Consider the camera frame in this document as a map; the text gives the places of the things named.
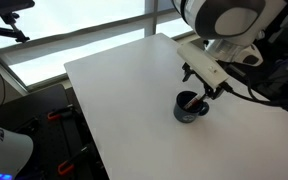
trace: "white robot part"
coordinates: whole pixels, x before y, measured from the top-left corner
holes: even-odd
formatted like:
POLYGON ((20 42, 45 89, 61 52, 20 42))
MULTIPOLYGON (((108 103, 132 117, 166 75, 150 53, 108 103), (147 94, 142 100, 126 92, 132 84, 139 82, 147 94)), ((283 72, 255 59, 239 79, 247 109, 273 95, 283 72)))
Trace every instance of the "white robot part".
POLYGON ((251 45, 258 36, 258 33, 265 30, 285 6, 286 2, 284 0, 265 0, 265 7, 254 24, 245 33, 226 40, 240 46, 251 45))
POLYGON ((229 77, 215 60, 250 66, 263 62, 252 43, 259 33, 264 36, 263 30, 286 6, 284 0, 173 0, 173 3, 187 24, 201 38, 209 40, 205 50, 189 43, 178 53, 213 89, 229 77))
POLYGON ((0 128, 0 178, 15 179, 32 152, 30 137, 0 128))
POLYGON ((216 89, 230 76, 207 53, 192 43, 177 50, 185 62, 213 89, 216 89))

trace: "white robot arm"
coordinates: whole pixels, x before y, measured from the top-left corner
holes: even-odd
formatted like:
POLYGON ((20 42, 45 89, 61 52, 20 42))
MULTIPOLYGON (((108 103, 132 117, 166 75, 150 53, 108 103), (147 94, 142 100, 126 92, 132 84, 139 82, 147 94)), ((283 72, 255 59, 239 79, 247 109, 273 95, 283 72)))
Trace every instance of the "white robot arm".
POLYGON ((261 55, 252 43, 263 38, 263 30, 286 5, 283 0, 172 1, 184 21, 201 38, 209 40, 205 49, 188 43, 178 49, 178 54, 214 90, 229 78, 217 60, 261 64, 261 55))

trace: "black mug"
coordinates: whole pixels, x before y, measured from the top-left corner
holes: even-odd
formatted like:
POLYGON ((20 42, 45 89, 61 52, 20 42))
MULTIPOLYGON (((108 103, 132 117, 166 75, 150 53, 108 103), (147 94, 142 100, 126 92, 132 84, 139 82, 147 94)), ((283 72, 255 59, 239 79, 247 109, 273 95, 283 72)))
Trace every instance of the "black mug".
POLYGON ((204 116, 208 113, 210 107, 207 102, 201 101, 188 109, 184 106, 192 100, 197 94, 192 91, 184 91, 177 95, 174 107, 175 118, 182 123, 191 123, 195 121, 198 116, 204 116))

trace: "red clamp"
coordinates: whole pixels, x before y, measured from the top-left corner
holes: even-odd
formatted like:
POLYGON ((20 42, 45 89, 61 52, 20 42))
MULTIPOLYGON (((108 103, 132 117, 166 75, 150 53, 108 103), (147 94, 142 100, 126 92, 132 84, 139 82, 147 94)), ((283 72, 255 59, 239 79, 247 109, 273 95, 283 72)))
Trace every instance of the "red clamp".
POLYGON ((74 110, 74 106, 72 104, 70 104, 70 105, 68 105, 65 108, 58 109, 58 110, 56 110, 54 112, 48 113, 47 119, 49 121, 59 120, 59 119, 61 119, 63 117, 63 113, 72 112, 73 110, 74 110))
POLYGON ((85 161, 88 156, 91 156, 93 146, 91 144, 87 144, 84 146, 78 153, 76 153, 72 158, 60 164, 57 168, 58 174, 60 176, 65 176, 71 173, 76 163, 80 163, 85 161))

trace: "white table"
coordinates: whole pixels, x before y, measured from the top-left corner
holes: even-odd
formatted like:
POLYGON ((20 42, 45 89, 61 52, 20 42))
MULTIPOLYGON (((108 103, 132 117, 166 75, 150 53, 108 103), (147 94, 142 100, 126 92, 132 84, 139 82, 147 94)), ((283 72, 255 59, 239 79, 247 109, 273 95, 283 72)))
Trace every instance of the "white table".
MULTIPOLYGON (((288 180, 288 113, 223 94, 192 124, 173 116, 179 45, 159 34, 65 65, 111 180, 288 180)), ((230 84, 246 94, 236 80, 230 84)))

